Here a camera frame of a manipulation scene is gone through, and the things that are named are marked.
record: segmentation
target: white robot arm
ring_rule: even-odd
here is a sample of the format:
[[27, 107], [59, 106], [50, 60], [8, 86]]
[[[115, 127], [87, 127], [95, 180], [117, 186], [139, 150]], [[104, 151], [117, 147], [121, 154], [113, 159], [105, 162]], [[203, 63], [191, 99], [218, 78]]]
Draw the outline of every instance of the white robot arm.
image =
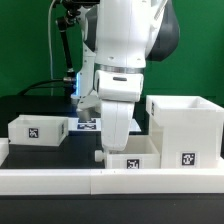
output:
[[101, 99], [106, 152], [123, 151], [134, 104], [140, 100], [146, 55], [151, 52], [167, 0], [101, 0], [94, 87]]
[[[84, 4], [82, 0], [65, 2]], [[127, 144], [134, 105], [142, 92], [146, 58], [163, 60], [176, 48], [178, 38], [170, 37], [172, 26], [162, 25], [172, 20], [172, 15], [164, 13], [172, 0], [98, 0], [95, 3], [90, 10], [80, 9], [84, 65], [79, 73], [79, 96], [84, 98], [77, 112], [85, 115], [83, 112], [88, 107], [98, 103], [95, 99], [100, 99], [102, 146], [107, 153], [116, 153], [123, 151]], [[168, 33], [163, 35], [165, 41], [163, 36], [159, 37], [160, 32]], [[171, 47], [167, 44], [169, 39], [175, 40]], [[92, 87], [98, 98], [87, 96]]]

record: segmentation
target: open white box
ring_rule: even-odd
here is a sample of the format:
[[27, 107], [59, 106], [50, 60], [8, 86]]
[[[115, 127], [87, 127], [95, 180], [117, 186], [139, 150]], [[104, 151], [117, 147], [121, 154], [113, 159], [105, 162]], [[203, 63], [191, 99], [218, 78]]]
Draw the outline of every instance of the open white box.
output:
[[20, 115], [8, 131], [10, 144], [59, 146], [68, 135], [68, 118]]
[[160, 154], [147, 135], [129, 136], [121, 154], [105, 154], [106, 169], [158, 169]]
[[201, 97], [147, 96], [149, 136], [161, 168], [216, 168], [224, 109]]

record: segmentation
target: white bin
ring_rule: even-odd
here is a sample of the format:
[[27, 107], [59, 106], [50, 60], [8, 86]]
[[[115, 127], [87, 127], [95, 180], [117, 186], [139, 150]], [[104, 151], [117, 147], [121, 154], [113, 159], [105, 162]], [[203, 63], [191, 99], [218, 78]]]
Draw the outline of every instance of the white bin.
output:
[[129, 136], [124, 151], [106, 154], [107, 169], [157, 169], [160, 168], [160, 154], [145, 135]]
[[68, 118], [20, 115], [8, 131], [10, 144], [59, 146], [68, 135]]
[[201, 97], [147, 96], [149, 136], [161, 168], [216, 168], [224, 109]]
[[0, 166], [5, 161], [9, 154], [9, 140], [8, 138], [0, 138]]

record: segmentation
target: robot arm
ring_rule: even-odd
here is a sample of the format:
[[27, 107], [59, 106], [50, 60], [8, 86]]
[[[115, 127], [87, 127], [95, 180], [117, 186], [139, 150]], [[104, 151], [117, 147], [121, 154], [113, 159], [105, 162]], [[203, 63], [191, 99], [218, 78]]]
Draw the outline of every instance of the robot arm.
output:
[[102, 146], [108, 153], [127, 144], [143, 70], [157, 39], [167, 0], [101, 0], [94, 87], [101, 99]]

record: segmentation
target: white platform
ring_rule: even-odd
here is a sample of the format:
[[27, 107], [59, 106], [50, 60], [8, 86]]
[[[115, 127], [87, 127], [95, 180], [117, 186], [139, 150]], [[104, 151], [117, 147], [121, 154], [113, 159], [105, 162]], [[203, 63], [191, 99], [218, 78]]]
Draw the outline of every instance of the white platform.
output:
[[217, 169], [0, 170], [0, 195], [224, 193]]

